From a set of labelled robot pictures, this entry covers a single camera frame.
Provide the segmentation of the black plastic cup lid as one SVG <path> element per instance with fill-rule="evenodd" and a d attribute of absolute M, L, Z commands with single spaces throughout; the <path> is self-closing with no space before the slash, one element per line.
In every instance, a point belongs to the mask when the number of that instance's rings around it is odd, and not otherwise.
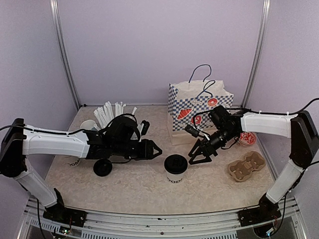
<path fill-rule="evenodd" d="M 182 155 L 173 154 L 165 159 L 164 168 L 171 174 L 181 174 L 187 170 L 188 161 Z"/>

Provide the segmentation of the white paper coffee cup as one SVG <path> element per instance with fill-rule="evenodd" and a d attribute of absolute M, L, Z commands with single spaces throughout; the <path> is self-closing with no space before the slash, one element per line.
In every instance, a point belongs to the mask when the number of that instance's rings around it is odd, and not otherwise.
<path fill-rule="evenodd" d="M 169 183 L 178 184 L 178 183 L 183 181 L 184 172 L 179 173 L 179 174 L 173 174 L 173 173 L 166 171 L 166 178 L 167 178 Z"/>

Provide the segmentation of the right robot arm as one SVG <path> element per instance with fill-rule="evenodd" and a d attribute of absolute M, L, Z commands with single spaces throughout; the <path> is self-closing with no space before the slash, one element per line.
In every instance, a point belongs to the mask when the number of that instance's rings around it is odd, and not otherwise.
<path fill-rule="evenodd" d="M 189 152 L 189 164 L 211 162 L 217 150 L 243 132 L 266 133 L 284 136 L 291 140 L 289 161 L 274 185 L 259 200 L 255 217 L 265 221 L 277 208 L 278 202 L 293 189 L 313 164 L 319 149 L 319 134 L 308 111 L 286 114 L 255 113 L 241 109 L 229 113 L 223 106 L 207 111 L 209 119 L 217 128 L 211 135 L 196 141 Z"/>

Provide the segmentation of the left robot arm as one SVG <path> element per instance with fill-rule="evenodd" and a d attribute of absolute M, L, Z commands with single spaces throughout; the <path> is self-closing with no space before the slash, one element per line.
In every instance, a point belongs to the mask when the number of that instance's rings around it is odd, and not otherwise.
<path fill-rule="evenodd" d="M 95 160 L 94 172 L 98 176 L 110 173 L 113 155 L 131 160 L 152 160 L 162 150 L 149 139 L 142 137 L 149 122 L 138 123 L 133 114 L 122 114 L 98 130 L 49 131 L 25 125 L 17 118 L 5 126 L 7 133 L 0 147 L 0 173 L 16 180 L 45 207 L 45 211 L 63 222 L 70 216 L 57 189 L 47 186 L 43 178 L 26 159 L 33 154 L 65 155 Z"/>

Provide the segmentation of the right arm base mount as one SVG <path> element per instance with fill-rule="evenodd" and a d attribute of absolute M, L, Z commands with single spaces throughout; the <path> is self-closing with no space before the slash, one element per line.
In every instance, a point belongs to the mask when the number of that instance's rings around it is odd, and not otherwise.
<path fill-rule="evenodd" d="M 278 203 L 272 203 L 266 194 L 261 197 L 257 207 L 240 210 L 237 214 L 242 227 L 267 222 L 282 216 Z"/>

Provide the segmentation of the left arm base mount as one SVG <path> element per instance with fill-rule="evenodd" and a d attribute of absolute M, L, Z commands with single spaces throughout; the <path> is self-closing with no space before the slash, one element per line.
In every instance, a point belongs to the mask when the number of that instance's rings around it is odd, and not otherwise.
<path fill-rule="evenodd" d="M 56 188 L 54 188 L 54 192 L 57 196 L 56 204 L 48 208 L 45 207 L 43 217 L 69 226 L 84 227 L 87 212 L 65 207 L 60 192 Z"/>

